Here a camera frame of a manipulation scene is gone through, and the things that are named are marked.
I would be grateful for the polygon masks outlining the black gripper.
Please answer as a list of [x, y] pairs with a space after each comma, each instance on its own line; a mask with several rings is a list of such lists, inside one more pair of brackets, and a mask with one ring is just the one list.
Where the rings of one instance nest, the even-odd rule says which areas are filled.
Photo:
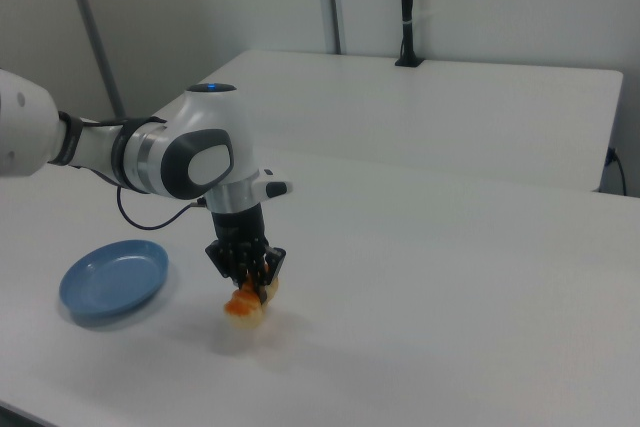
[[246, 281], [246, 267], [233, 249], [247, 244], [251, 255], [259, 256], [248, 270], [251, 289], [261, 303], [269, 303], [279, 289], [279, 273], [287, 252], [267, 246], [262, 207], [255, 205], [237, 213], [213, 213], [212, 219], [217, 240], [205, 248], [206, 255], [223, 278], [231, 279], [241, 288]]

